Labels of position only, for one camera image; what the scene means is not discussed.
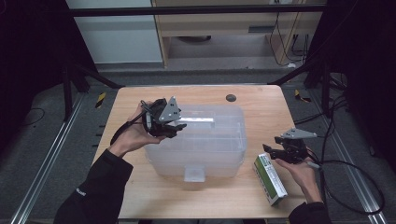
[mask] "black jacket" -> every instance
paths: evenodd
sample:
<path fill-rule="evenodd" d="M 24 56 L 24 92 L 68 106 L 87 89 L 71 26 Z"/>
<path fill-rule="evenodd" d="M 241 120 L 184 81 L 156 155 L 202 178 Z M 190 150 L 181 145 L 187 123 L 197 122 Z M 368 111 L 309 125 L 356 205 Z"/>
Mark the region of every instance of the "black jacket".
<path fill-rule="evenodd" d="M 115 224 L 133 168 L 105 150 L 84 183 L 58 209 L 54 224 Z M 332 223 L 323 203 L 303 203 L 291 212 L 289 219 L 290 224 Z"/>

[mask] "cardboard box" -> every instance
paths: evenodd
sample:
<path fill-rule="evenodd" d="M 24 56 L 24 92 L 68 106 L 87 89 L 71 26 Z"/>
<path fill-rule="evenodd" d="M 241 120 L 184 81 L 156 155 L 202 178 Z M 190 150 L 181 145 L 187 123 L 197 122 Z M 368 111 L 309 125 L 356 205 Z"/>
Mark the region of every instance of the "cardboard box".
<path fill-rule="evenodd" d="M 276 170 L 271 163 L 271 159 L 266 153 L 261 154 L 253 163 L 253 169 L 256 171 L 258 178 L 271 205 L 278 204 L 282 199 L 288 196 Z"/>

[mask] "transparent plastic container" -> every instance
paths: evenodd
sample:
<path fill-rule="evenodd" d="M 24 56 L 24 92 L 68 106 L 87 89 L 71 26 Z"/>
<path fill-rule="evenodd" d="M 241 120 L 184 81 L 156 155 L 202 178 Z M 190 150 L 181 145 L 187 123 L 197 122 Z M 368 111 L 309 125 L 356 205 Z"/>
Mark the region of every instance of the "transparent plastic container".
<path fill-rule="evenodd" d="M 147 145 L 146 156 L 159 175 L 184 175 L 186 182 L 206 176 L 235 176 L 245 158 L 245 119 L 238 105 L 179 105 L 187 123 L 174 138 Z"/>

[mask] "white cabinet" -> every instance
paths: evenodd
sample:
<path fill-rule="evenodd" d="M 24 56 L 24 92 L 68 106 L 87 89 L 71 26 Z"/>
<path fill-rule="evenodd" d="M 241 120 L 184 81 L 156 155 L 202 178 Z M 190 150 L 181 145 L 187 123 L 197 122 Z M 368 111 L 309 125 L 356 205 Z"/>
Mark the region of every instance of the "white cabinet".
<path fill-rule="evenodd" d="M 70 8 L 151 7 L 149 0 L 66 0 Z M 153 16 L 76 17 L 96 64 L 162 63 Z"/>

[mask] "electrical wire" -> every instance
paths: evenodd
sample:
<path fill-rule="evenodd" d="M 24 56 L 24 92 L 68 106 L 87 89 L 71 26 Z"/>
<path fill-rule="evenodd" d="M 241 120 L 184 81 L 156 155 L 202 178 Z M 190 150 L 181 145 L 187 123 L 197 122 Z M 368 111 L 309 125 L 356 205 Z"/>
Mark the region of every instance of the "electrical wire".
<path fill-rule="evenodd" d="M 326 195 L 329 195 L 329 196 L 330 196 L 333 200 L 335 200 L 337 203 L 341 204 L 341 205 L 344 206 L 346 209 L 348 209 L 348 210 L 350 210 L 350 211 L 352 211 L 352 212 L 355 212 L 355 213 L 358 213 L 358 214 L 362 214 L 362 215 L 366 215 L 366 216 L 375 215 L 375 214 L 380 213 L 380 212 L 384 209 L 386 200 L 385 200 L 385 196 L 384 196 L 382 190 L 381 190 L 381 189 L 379 188 L 379 186 L 376 184 L 376 182 L 374 181 L 374 179 L 373 179 L 372 177 L 370 177 L 370 175 L 369 175 L 368 173 L 366 173 L 364 170 L 362 170 L 359 166 L 354 165 L 354 164 L 352 164 L 352 163 L 350 163 L 350 162 L 338 161 L 338 160 L 329 160 L 329 161 L 324 160 L 325 148 L 326 148 L 327 139 L 328 139 L 328 137 L 330 136 L 331 129 L 333 129 L 333 130 L 335 129 L 334 117 L 333 117 L 334 111 L 335 111 L 335 109 L 336 109 L 337 107 L 339 107 L 339 106 L 341 105 L 341 103 L 343 103 L 343 102 L 346 101 L 345 99 L 343 99 L 342 101 L 336 103 L 337 100 L 341 99 L 342 97 L 343 97 L 343 95 L 340 96 L 340 97 L 337 97 L 337 99 L 335 99 L 335 100 L 333 101 L 333 104 L 332 104 L 332 107 L 331 107 L 331 111 L 330 111 L 330 124 L 329 124 L 329 127 L 328 127 L 328 129 L 327 129 L 327 132 L 326 132 L 326 134 L 325 134 L 325 136 L 324 136 L 324 139 L 323 139 L 322 149 L 321 149 L 321 158 L 320 158 L 320 160 L 318 159 L 318 156 L 317 156 L 312 150 L 310 150 L 310 149 L 308 149 L 308 150 L 311 152 L 310 155 L 309 155 L 309 157 L 314 161 L 314 163 L 316 163 L 316 164 L 319 166 L 319 169 L 318 169 L 318 170 L 319 170 L 319 181 L 320 181 L 320 194 L 322 195 L 322 200 L 323 200 L 323 203 L 325 204 L 326 207 L 327 207 L 327 197 L 326 197 Z M 324 174 L 323 165 L 324 165 L 324 164 L 329 164 L 329 163 L 347 165 L 347 166 L 350 166 L 350 167 L 352 167 L 352 168 L 354 168 L 354 169 L 360 171 L 360 173 L 361 173 L 367 180 L 369 180 L 369 181 L 373 184 L 373 186 L 375 187 L 376 191 L 378 192 L 378 196 L 379 196 L 379 198 L 380 198 L 380 200 L 381 200 L 381 204 L 379 205 L 378 209 L 375 210 L 375 211 L 373 211 L 373 212 L 367 212 L 367 211 L 363 211 L 363 210 L 354 208 L 354 207 L 348 205 L 347 203 L 341 201 L 341 200 L 336 196 L 336 194 L 334 194 L 333 191 L 329 188 L 329 186 L 328 186 L 328 184 L 327 184 L 327 182 L 326 182 L 326 177 L 325 177 L 325 174 Z"/>
<path fill-rule="evenodd" d="M 341 102 L 338 102 L 337 104 L 334 104 L 332 107 L 330 107 L 330 110 L 337 110 L 337 109 L 339 109 L 339 108 L 341 108 L 341 107 L 343 107 L 345 105 L 347 105 L 347 100 L 343 100 Z M 325 114 L 326 114 L 325 112 L 321 112 L 321 113 L 318 113 L 318 114 L 315 114 L 315 115 L 308 116 L 308 117 L 303 118 L 303 119 L 297 119 L 297 120 L 294 121 L 294 124 L 298 125 L 298 124 L 307 123 L 308 121 L 320 118 L 320 116 L 325 115 Z"/>
<path fill-rule="evenodd" d="M 341 26 L 346 22 L 348 17 L 352 14 L 353 10 L 355 9 L 356 5 L 358 4 L 360 0 L 355 0 L 354 5 L 352 8 L 348 11 L 348 13 L 345 15 L 345 17 L 341 20 L 340 23 L 337 24 L 337 26 L 332 30 L 332 33 L 328 35 L 328 37 L 321 43 L 321 45 L 310 55 L 310 58 L 315 58 L 318 57 L 316 54 L 320 52 L 320 50 L 327 45 L 327 43 L 332 39 L 332 37 L 340 30 Z"/>
<path fill-rule="evenodd" d="M 330 74 L 330 78 L 331 78 L 331 83 L 333 85 L 335 85 L 336 88 L 334 88 L 332 85 L 330 86 L 332 89 L 337 89 L 337 90 L 341 90 L 344 91 L 347 89 L 347 85 L 344 83 L 343 77 L 341 73 L 338 73 L 340 75 L 340 79 L 338 80 L 337 78 L 335 78 L 334 76 L 332 76 L 332 74 Z"/>
<path fill-rule="evenodd" d="M 40 110 L 42 112 L 40 118 L 36 119 L 35 121 L 29 122 L 29 123 L 23 123 L 21 126 L 29 126 L 29 125 L 38 123 L 46 115 L 46 111 L 42 108 L 31 108 L 30 111 L 32 111 L 32 110 Z"/>
<path fill-rule="evenodd" d="M 340 75 L 340 81 L 341 81 L 341 83 L 343 84 L 343 85 L 346 85 L 345 84 L 345 82 L 344 82 L 344 76 L 343 76 L 343 74 L 342 73 L 339 73 L 339 75 Z"/>
<path fill-rule="evenodd" d="M 274 48 L 273 48 L 273 46 L 272 46 L 272 38 L 273 38 L 273 35 L 274 35 L 274 31 L 277 29 L 277 32 L 278 32 L 278 34 L 279 34 L 280 43 L 282 44 L 283 53 L 284 53 L 285 56 L 290 60 L 291 63 L 297 63 L 297 62 L 299 62 L 300 60 L 291 59 L 291 58 L 288 56 L 288 53 L 286 52 L 286 47 L 285 47 L 285 44 L 284 44 L 283 39 L 282 39 L 282 35 L 281 35 L 281 33 L 280 33 L 280 30 L 279 30 L 279 23 L 278 23 L 278 22 L 279 22 L 279 14 L 280 14 L 279 12 L 276 13 L 276 21 L 275 21 L 275 24 L 274 24 L 273 31 L 271 32 L 270 38 L 269 38 L 271 50 L 272 50 L 272 52 L 274 53 L 274 55 L 276 55 L 276 54 L 275 54 L 275 51 L 274 51 Z M 275 61 L 276 61 L 276 63 L 277 63 L 278 65 L 281 65 L 281 66 L 286 65 L 286 64 L 280 63 L 280 62 L 277 60 L 276 57 L 275 57 Z"/>
<path fill-rule="evenodd" d="M 294 49 L 294 46 L 297 42 L 299 35 L 293 35 L 293 43 L 291 44 L 291 52 L 293 53 L 294 56 L 302 57 L 301 61 L 303 64 L 305 63 L 305 58 L 306 54 L 308 53 L 308 41 L 309 41 L 309 35 L 305 35 L 305 41 L 304 41 L 304 47 L 303 49 L 296 50 Z"/>
<path fill-rule="evenodd" d="M 138 119 L 142 118 L 143 115 L 145 115 L 147 112 L 151 111 L 149 108 L 149 105 L 147 105 L 144 101 L 140 102 L 142 104 L 142 108 L 144 109 L 139 115 L 137 115 L 134 119 L 130 120 L 130 121 L 126 121 L 124 124 L 122 124 L 122 126 L 120 126 L 116 132 L 114 133 L 113 137 L 110 140 L 110 145 L 113 145 L 114 142 L 116 142 L 117 138 L 119 138 L 119 136 L 125 132 L 131 125 L 140 123 L 140 122 L 136 122 Z"/>

